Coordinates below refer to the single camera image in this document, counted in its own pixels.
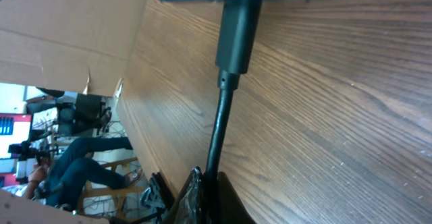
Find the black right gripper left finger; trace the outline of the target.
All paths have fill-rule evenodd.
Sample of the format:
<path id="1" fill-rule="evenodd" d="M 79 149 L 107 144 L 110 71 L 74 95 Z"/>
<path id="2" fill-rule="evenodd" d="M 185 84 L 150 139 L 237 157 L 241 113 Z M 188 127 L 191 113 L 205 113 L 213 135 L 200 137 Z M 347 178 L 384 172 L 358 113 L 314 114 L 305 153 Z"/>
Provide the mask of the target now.
<path id="1" fill-rule="evenodd" d="M 200 224 L 205 222 L 205 188 L 200 167 L 191 170 L 162 224 Z"/>

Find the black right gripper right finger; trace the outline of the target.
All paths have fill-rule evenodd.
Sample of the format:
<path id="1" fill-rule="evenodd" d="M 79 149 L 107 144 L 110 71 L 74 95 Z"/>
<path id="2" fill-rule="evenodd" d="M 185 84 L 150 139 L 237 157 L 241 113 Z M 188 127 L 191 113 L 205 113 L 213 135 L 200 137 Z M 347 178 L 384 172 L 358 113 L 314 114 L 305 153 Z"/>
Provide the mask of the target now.
<path id="1" fill-rule="evenodd" d="M 212 191 L 212 223 L 255 224 L 224 172 L 217 174 Z"/>

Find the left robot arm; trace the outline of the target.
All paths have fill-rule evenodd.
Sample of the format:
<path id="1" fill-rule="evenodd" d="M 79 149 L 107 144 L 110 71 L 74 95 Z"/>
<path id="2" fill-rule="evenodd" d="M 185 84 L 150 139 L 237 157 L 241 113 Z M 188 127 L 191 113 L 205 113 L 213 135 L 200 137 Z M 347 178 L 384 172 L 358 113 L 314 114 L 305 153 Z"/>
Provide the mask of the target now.
<path id="1" fill-rule="evenodd" d="M 1 224 L 109 224 L 107 219 L 73 215 L 1 190 Z"/>

